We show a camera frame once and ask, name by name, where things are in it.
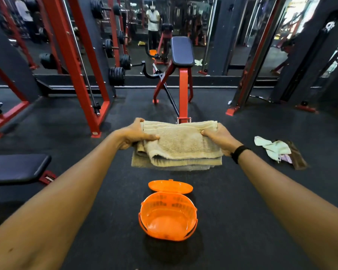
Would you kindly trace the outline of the person's left forearm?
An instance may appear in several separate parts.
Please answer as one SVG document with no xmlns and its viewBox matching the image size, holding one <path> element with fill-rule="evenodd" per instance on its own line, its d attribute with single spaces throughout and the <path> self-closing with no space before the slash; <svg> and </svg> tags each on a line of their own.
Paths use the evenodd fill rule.
<svg viewBox="0 0 338 270">
<path fill-rule="evenodd" d="M 59 270 L 122 143 L 120 130 L 0 225 L 0 270 Z"/>
</svg>

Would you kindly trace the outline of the row of black weight plates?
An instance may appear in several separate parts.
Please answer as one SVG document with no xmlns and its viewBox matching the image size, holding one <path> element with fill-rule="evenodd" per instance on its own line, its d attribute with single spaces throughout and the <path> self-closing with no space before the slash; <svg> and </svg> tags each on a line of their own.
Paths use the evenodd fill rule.
<svg viewBox="0 0 338 270">
<path fill-rule="evenodd" d="M 85 12 L 84 17 L 90 20 L 94 19 L 95 26 L 99 31 L 96 20 L 103 20 L 103 11 L 109 11 L 112 40 L 106 39 L 103 41 L 100 33 L 104 56 L 108 63 L 108 81 L 111 86 L 124 86 L 125 68 L 120 65 L 118 48 L 119 39 L 124 38 L 124 36 L 120 36 L 123 34 L 120 29 L 122 27 L 120 0 L 117 0 L 117 2 L 114 2 L 114 0 L 107 0 L 107 2 L 108 6 L 105 6 L 102 4 L 102 0 L 90 0 L 90 14 Z"/>
</svg>

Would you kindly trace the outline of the orange plastic basket with lid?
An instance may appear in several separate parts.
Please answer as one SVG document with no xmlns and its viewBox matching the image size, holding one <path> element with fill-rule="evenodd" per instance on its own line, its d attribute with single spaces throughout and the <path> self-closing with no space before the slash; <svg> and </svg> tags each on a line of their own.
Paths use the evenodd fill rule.
<svg viewBox="0 0 338 270">
<path fill-rule="evenodd" d="M 139 225 L 150 237 L 167 241 L 184 241 L 193 235 L 197 226 L 197 208 L 186 194 L 193 186 L 169 180 L 148 183 L 154 191 L 142 203 Z"/>
</svg>

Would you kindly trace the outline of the person's left hand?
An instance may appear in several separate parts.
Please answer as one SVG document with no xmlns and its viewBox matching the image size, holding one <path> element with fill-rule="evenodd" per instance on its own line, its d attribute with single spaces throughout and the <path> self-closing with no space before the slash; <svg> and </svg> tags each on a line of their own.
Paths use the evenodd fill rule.
<svg viewBox="0 0 338 270">
<path fill-rule="evenodd" d="M 119 136 L 119 149 L 126 150 L 134 143 L 142 140 L 142 134 L 148 134 L 143 131 L 142 123 L 145 122 L 143 118 L 135 118 L 134 122 L 127 127 L 117 130 Z"/>
</svg>

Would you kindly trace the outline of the black wristband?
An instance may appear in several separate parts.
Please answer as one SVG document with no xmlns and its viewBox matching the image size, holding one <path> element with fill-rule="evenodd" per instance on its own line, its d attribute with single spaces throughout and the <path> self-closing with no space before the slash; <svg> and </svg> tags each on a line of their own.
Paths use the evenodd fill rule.
<svg viewBox="0 0 338 270">
<path fill-rule="evenodd" d="M 246 147 L 245 145 L 241 145 L 239 147 L 237 147 L 234 152 L 230 153 L 230 157 L 232 158 L 232 160 L 236 163 L 236 164 L 239 164 L 238 161 L 239 161 L 239 157 L 240 155 L 246 151 L 246 150 L 249 150 L 251 151 L 250 148 Z"/>
</svg>

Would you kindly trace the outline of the person's right forearm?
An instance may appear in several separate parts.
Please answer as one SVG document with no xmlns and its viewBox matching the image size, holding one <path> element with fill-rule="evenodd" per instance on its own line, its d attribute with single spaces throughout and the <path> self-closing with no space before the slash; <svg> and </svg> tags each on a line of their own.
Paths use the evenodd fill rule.
<svg viewBox="0 0 338 270">
<path fill-rule="evenodd" d="M 320 268 L 338 270 L 338 208 L 251 150 L 238 163 L 293 240 Z"/>
</svg>

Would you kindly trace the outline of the beige towel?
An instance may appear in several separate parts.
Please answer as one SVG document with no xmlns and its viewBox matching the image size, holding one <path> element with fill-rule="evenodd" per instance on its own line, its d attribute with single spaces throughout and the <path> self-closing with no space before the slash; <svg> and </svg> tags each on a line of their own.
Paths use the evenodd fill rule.
<svg viewBox="0 0 338 270">
<path fill-rule="evenodd" d="M 156 141 L 139 141 L 134 152 L 144 153 L 153 158 L 161 156 L 166 159 L 198 159 L 222 157 L 222 150 L 201 131 L 206 128 L 216 129 L 217 121 L 171 124 L 165 122 L 145 121 L 144 132 L 159 135 Z"/>
</svg>

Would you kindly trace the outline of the light green cloth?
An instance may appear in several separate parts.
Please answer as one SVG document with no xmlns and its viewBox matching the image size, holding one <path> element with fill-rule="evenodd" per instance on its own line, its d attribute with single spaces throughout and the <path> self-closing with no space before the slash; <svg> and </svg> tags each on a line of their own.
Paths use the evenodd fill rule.
<svg viewBox="0 0 338 270">
<path fill-rule="evenodd" d="M 254 143 L 256 146 L 260 146 L 266 150 L 267 155 L 277 163 L 280 154 L 291 154 L 289 146 L 283 141 L 270 141 L 266 140 L 260 136 L 254 137 Z"/>
</svg>

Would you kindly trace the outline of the red bench with blue pad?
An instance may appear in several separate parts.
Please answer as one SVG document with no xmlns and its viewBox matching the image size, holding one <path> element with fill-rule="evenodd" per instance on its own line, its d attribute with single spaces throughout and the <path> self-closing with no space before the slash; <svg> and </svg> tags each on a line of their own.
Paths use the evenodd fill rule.
<svg viewBox="0 0 338 270">
<path fill-rule="evenodd" d="M 167 81 L 168 77 L 176 70 L 179 71 L 179 117 L 176 124 L 190 123 L 191 117 L 188 115 L 188 104 L 194 96 L 192 67 L 195 64 L 194 50 L 192 42 L 188 37 L 176 36 L 171 38 L 171 60 L 169 61 L 163 81 Z M 157 104 L 157 96 L 159 92 L 159 84 L 156 86 L 153 95 L 153 103 Z"/>
</svg>

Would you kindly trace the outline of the black padded flat bench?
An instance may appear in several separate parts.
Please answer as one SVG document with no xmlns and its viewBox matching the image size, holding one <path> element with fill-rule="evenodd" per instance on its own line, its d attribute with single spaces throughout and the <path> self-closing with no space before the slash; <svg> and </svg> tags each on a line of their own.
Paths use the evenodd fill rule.
<svg viewBox="0 0 338 270">
<path fill-rule="evenodd" d="M 48 170 L 51 156 L 47 154 L 0 155 L 0 186 L 54 182 L 57 176 Z"/>
</svg>

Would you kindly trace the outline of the grey-brown folded towel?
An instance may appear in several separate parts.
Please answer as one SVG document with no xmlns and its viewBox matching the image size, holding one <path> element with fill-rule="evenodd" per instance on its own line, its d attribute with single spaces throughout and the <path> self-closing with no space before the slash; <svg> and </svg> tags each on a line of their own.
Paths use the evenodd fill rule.
<svg viewBox="0 0 338 270">
<path fill-rule="evenodd" d="M 222 165 L 222 157 L 174 160 L 161 156 L 149 158 L 144 153 L 134 152 L 131 159 L 132 167 L 162 171 L 205 171 L 220 165 Z"/>
</svg>

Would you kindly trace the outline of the steel guide rod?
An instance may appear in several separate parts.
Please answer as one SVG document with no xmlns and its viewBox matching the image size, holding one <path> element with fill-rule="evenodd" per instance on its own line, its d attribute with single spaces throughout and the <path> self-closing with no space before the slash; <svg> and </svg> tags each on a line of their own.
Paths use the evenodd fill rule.
<svg viewBox="0 0 338 270">
<path fill-rule="evenodd" d="M 73 25 L 72 25 L 71 17 L 69 15 L 68 7 L 66 5 L 65 0 L 62 0 L 62 3 L 63 3 L 63 7 L 64 7 L 63 10 L 64 10 L 64 12 L 67 16 L 69 27 L 71 29 L 71 33 L 72 33 L 72 36 L 73 36 L 73 40 L 74 40 L 74 43 L 75 43 L 76 48 L 77 48 L 79 64 L 80 64 L 80 67 L 81 67 L 81 69 L 83 70 L 83 73 L 84 73 L 83 74 L 84 82 L 89 89 L 90 96 L 91 96 L 91 99 L 92 99 L 91 107 L 94 110 L 94 114 L 98 117 L 98 116 L 100 116 L 101 106 L 97 102 L 95 102 L 94 94 L 93 94 L 91 86 L 90 86 L 90 81 L 89 81 L 88 76 L 87 76 L 86 68 L 85 68 L 85 65 L 83 63 L 83 59 L 82 59 L 81 52 L 80 52 L 80 47 L 79 47 L 78 41 L 76 39 L 75 31 L 74 31 L 74 28 L 73 28 Z"/>
</svg>

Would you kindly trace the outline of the black column with white emblem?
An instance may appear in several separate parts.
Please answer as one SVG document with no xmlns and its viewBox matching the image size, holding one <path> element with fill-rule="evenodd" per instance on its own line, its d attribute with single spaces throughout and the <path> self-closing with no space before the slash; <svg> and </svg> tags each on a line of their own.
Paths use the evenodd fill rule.
<svg viewBox="0 0 338 270">
<path fill-rule="evenodd" d="M 312 18 L 296 37 L 269 101 L 294 107 L 308 100 L 337 48 L 338 0 L 320 0 Z"/>
</svg>

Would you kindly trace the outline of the red power rack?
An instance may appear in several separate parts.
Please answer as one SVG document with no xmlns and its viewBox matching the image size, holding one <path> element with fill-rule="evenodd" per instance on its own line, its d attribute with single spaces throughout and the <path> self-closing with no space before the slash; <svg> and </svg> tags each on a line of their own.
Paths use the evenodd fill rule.
<svg viewBox="0 0 338 270">
<path fill-rule="evenodd" d="M 101 125 L 113 104 L 116 95 L 115 88 L 109 84 L 108 63 L 104 56 L 100 32 L 95 26 L 94 19 L 86 19 L 85 12 L 90 13 L 90 0 L 67 0 L 78 27 L 81 42 L 89 59 L 96 84 L 99 88 L 103 103 L 100 105 L 100 116 L 94 114 L 91 107 L 90 92 L 84 82 L 83 70 L 79 64 L 78 52 L 69 27 L 67 16 L 63 10 L 62 0 L 42 0 L 51 27 L 58 42 L 64 63 L 71 77 L 80 106 L 85 114 L 92 138 L 99 138 L 102 134 Z"/>
</svg>

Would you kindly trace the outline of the brown cloth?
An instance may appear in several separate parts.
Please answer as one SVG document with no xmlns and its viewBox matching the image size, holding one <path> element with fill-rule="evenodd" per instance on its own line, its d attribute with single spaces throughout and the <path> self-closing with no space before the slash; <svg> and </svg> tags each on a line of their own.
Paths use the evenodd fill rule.
<svg viewBox="0 0 338 270">
<path fill-rule="evenodd" d="M 305 159 L 302 157 L 301 152 L 298 150 L 296 145 L 289 140 L 283 141 L 285 144 L 289 146 L 291 154 L 289 154 L 289 158 L 292 161 L 292 166 L 295 170 L 305 170 L 309 167 Z"/>
</svg>

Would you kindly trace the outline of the person's right hand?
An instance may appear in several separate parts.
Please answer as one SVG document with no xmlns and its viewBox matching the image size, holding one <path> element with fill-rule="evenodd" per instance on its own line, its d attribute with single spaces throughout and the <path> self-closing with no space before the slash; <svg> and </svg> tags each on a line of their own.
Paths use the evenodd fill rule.
<svg viewBox="0 0 338 270">
<path fill-rule="evenodd" d="M 237 147 L 243 145 L 241 142 L 236 140 L 230 134 L 227 128 L 221 123 L 217 123 L 217 128 L 212 129 L 212 130 L 215 131 L 215 137 L 208 137 L 208 138 L 221 148 L 225 156 L 230 157 L 230 153 L 234 152 L 234 150 Z"/>
</svg>

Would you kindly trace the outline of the black barbell bar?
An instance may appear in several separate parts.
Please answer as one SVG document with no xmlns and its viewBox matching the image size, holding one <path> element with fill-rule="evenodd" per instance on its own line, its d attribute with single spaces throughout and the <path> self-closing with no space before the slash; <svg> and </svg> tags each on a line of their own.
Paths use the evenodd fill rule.
<svg viewBox="0 0 338 270">
<path fill-rule="evenodd" d="M 179 117 L 179 110 L 178 110 L 178 108 L 177 108 L 177 106 L 176 106 L 176 103 L 174 102 L 174 100 L 173 100 L 173 98 L 172 98 L 172 96 L 171 96 L 171 94 L 170 94 L 170 92 L 169 92 L 169 90 L 168 90 L 168 88 L 167 88 L 166 82 L 162 80 L 162 79 L 165 77 L 165 74 L 166 74 L 166 73 L 165 73 L 165 72 L 162 72 L 162 71 L 159 70 L 158 68 L 155 69 L 155 68 L 156 68 L 156 67 L 155 67 L 155 68 L 154 68 L 154 73 L 153 73 L 153 74 L 149 74 L 149 73 L 147 72 L 147 70 L 146 70 L 146 62 L 145 62 L 145 61 L 142 61 L 142 62 L 141 62 L 141 67 L 142 67 L 142 74 L 143 74 L 146 78 L 148 78 L 148 79 L 160 79 L 160 81 L 159 81 L 159 83 L 158 83 L 158 84 L 159 84 L 159 90 L 163 89 L 163 90 L 166 92 L 167 97 L 168 97 L 168 99 L 169 99 L 171 105 L 173 106 L 174 111 L 175 111 L 177 117 Z"/>
</svg>

